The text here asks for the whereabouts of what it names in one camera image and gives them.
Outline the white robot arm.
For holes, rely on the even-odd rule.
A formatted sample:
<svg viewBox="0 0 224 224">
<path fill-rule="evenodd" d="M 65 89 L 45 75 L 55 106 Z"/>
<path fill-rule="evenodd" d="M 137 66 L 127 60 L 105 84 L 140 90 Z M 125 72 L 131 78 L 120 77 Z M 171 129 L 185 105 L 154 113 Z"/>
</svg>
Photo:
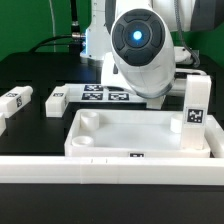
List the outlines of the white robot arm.
<svg viewBox="0 0 224 224">
<path fill-rule="evenodd" d="M 178 56 L 171 34 L 222 23 L 224 0 L 91 0 L 81 59 L 103 67 L 103 85 L 157 98 L 174 83 Z"/>
</svg>

